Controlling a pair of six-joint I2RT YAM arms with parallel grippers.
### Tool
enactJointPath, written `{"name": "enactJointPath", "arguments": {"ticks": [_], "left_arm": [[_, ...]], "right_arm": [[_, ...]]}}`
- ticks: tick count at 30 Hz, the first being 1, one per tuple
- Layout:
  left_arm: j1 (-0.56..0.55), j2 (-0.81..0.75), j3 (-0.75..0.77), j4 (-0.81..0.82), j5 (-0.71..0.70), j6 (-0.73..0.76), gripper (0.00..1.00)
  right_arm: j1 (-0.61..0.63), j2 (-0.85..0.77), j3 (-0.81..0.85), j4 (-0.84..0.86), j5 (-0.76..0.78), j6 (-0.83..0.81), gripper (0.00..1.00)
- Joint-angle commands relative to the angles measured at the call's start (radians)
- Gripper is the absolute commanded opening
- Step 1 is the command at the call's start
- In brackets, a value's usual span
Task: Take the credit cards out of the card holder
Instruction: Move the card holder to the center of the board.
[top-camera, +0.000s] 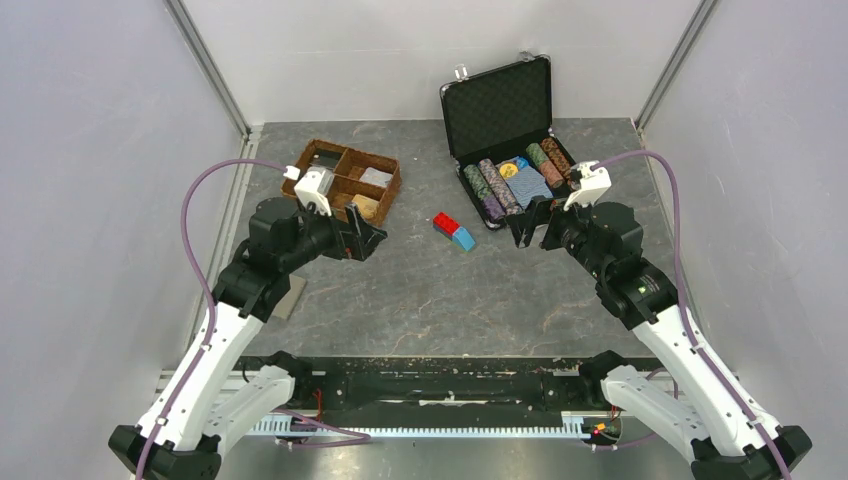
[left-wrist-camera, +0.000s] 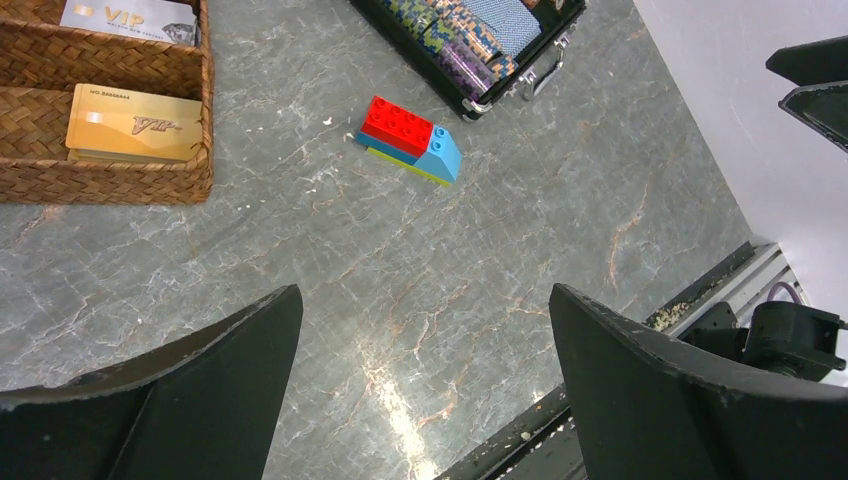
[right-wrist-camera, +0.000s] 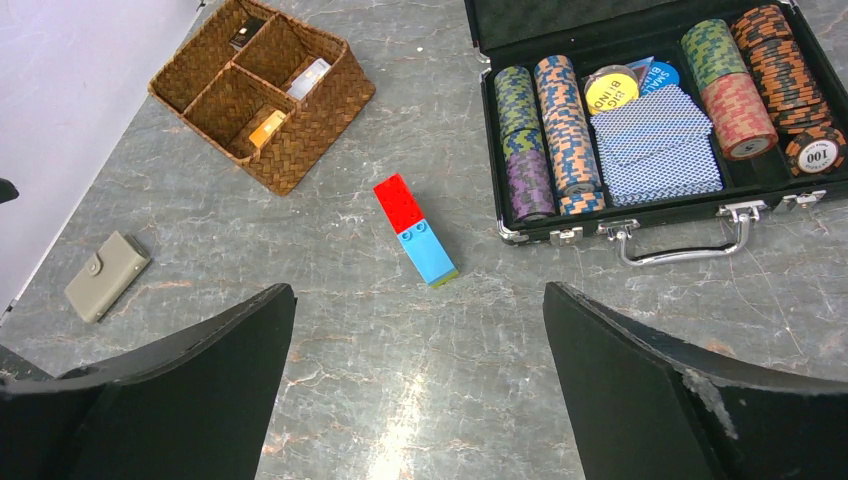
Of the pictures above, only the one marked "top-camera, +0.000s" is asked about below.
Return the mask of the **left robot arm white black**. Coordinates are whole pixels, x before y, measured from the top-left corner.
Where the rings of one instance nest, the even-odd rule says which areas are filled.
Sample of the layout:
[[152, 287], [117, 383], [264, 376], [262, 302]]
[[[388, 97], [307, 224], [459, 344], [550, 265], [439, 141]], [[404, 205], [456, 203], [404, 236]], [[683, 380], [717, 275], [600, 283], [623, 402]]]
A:
[[290, 276], [325, 256], [366, 260], [387, 236], [353, 203], [345, 219], [288, 197], [261, 202], [215, 286], [189, 351], [151, 408], [119, 425], [108, 446], [138, 479], [213, 479], [225, 455], [278, 406], [306, 405], [314, 394], [309, 366], [278, 352], [224, 402], [220, 391], [245, 348], [290, 290]]

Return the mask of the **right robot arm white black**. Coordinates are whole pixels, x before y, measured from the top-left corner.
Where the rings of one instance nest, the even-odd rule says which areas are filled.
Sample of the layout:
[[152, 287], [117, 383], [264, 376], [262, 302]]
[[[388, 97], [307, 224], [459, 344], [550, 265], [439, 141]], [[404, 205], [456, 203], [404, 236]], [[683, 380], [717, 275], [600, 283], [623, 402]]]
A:
[[594, 279], [602, 306], [631, 331], [677, 382], [680, 401], [608, 350], [579, 369], [580, 400], [636, 417], [671, 445], [697, 479], [787, 479], [810, 452], [799, 426], [783, 425], [741, 386], [689, 318], [675, 284], [643, 255], [643, 228], [632, 208], [604, 202], [531, 200], [509, 221], [520, 247], [538, 226], [540, 246], [564, 249]]

